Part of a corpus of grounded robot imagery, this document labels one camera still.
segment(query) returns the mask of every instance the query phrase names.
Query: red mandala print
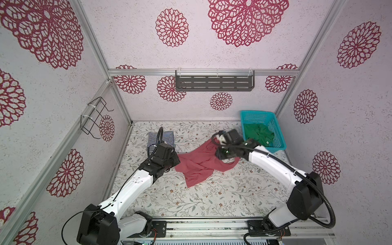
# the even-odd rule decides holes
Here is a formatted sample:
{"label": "red mandala print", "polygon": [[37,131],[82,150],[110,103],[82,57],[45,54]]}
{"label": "red mandala print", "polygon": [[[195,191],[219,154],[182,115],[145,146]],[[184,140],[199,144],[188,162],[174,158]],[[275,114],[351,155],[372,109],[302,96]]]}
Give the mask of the red mandala print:
{"label": "red mandala print", "polygon": [[226,44],[249,46],[270,34],[289,0],[208,0],[211,28]]}
{"label": "red mandala print", "polygon": [[76,149],[72,149],[63,164],[58,169],[54,178],[50,181],[46,190],[51,196],[65,197],[71,194],[80,184],[83,177],[83,157]]}
{"label": "red mandala print", "polygon": [[225,92],[216,93],[210,99],[211,107],[217,111],[226,110],[232,102],[233,98],[231,95]]}
{"label": "red mandala print", "polygon": [[325,184],[333,184],[340,177],[338,160],[329,152],[321,151],[314,156],[313,171],[318,173]]}
{"label": "red mandala print", "polygon": [[6,207],[5,209],[0,211],[0,228],[6,223],[14,210],[14,207]]}
{"label": "red mandala print", "polygon": [[338,62],[344,68],[359,66],[369,59],[380,42],[380,27],[375,22],[362,23],[343,38],[338,50]]}
{"label": "red mandala print", "polygon": [[165,9],[155,22],[159,39],[169,47],[178,47],[188,37],[187,19],[175,9]]}
{"label": "red mandala print", "polygon": [[[285,64],[279,66],[277,69],[297,69],[293,64]],[[265,87],[268,91],[279,93],[287,89],[287,86],[292,80],[292,76],[268,76],[265,81]]]}
{"label": "red mandala print", "polygon": [[[136,69],[131,65],[120,65],[116,69]],[[113,77],[117,86],[130,94],[138,94],[146,89],[144,76],[115,76]]]}
{"label": "red mandala print", "polygon": [[22,229],[14,239],[14,245],[31,245],[35,241],[35,236],[38,231],[38,218],[35,217],[35,212],[31,212],[28,220],[23,224]]}
{"label": "red mandala print", "polygon": [[300,123],[310,122],[316,115],[318,106],[316,93],[306,89],[297,96],[294,103],[294,115]]}
{"label": "red mandala print", "polygon": [[0,0],[0,17],[40,62],[68,69],[81,59],[83,35],[67,0]]}
{"label": "red mandala print", "polygon": [[99,123],[99,133],[105,141],[111,141],[114,136],[114,122],[109,115],[102,117]]}
{"label": "red mandala print", "polygon": [[25,101],[18,81],[0,69],[0,127],[19,120],[26,108]]}
{"label": "red mandala print", "polygon": [[176,90],[176,79],[173,76],[162,77],[156,89],[163,99],[171,102],[182,100],[187,94]]}

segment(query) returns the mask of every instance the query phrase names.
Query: green clothing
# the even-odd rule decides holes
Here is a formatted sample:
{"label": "green clothing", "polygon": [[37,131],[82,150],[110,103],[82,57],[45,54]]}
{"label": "green clothing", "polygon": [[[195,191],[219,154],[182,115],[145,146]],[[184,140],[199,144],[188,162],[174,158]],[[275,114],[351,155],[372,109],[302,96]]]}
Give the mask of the green clothing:
{"label": "green clothing", "polygon": [[264,124],[244,124],[245,140],[252,138],[262,146],[272,147],[274,133],[268,130]]}

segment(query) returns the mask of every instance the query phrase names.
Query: striped shirt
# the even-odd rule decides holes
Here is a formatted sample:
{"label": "striped shirt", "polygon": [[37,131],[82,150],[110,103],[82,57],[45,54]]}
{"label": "striped shirt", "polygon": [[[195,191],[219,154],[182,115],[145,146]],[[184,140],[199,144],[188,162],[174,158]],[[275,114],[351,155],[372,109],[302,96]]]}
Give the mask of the striped shirt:
{"label": "striped shirt", "polygon": [[[151,155],[151,153],[156,148],[157,135],[158,135],[158,133],[155,133],[155,132],[148,133],[147,151],[148,151],[149,155]],[[162,141],[164,141],[168,145],[175,147],[174,132],[173,131],[165,131],[163,133]]]}

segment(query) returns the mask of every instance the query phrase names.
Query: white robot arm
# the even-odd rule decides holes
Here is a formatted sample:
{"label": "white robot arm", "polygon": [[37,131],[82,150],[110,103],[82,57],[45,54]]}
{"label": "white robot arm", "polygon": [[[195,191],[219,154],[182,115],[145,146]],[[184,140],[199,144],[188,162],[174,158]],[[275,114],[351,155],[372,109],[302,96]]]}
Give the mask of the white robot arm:
{"label": "white robot arm", "polygon": [[160,143],[116,193],[98,206],[90,204],[84,210],[77,242],[82,245],[117,245],[133,234],[149,235],[151,216],[139,211],[130,217],[121,217],[143,191],[179,163],[174,148]]}
{"label": "white robot arm", "polygon": [[[316,173],[307,174],[284,163],[253,139],[244,142],[235,129],[229,132],[220,131],[212,136],[212,140],[218,145],[216,156],[219,159],[243,157],[269,172],[287,188],[289,200],[263,218],[262,224],[266,232],[261,232],[262,234],[279,230],[299,219],[312,219],[310,215],[323,202],[328,208],[329,203],[323,195],[321,178]],[[159,144],[156,152],[139,166],[119,191],[98,206],[90,204],[85,209],[77,242],[82,245],[116,245],[133,234],[150,234],[152,217],[147,214],[139,211],[130,217],[121,218],[144,190],[149,188],[165,171],[179,163],[173,147],[165,143]],[[335,224],[333,210],[330,216],[330,224],[319,224],[328,228],[333,227]]]}

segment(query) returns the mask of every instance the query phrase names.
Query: mounting plate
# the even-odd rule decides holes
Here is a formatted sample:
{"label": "mounting plate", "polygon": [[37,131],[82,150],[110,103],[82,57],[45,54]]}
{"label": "mounting plate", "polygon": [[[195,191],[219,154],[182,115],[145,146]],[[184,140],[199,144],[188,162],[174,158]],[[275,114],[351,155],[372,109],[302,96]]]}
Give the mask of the mounting plate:
{"label": "mounting plate", "polygon": [[254,71],[249,76],[181,76],[176,71],[176,90],[200,91],[252,91]]}
{"label": "mounting plate", "polygon": [[[248,231],[249,232],[261,232],[265,231],[262,220],[248,220]],[[268,234],[258,234],[258,235],[250,235],[250,236],[291,236],[291,232],[289,227],[285,227],[273,233]]]}
{"label": "mounting plate", "polygon": [[[158,231],[156,234],[157,238],[165,237],[166,236],[166,225],[167,221],[153,221],[152,222],[152,227]],[[141,236],[139,234],[133,234],[129,236],[129,238],[154,238],[155,232],[152,231],[148,236]]]}

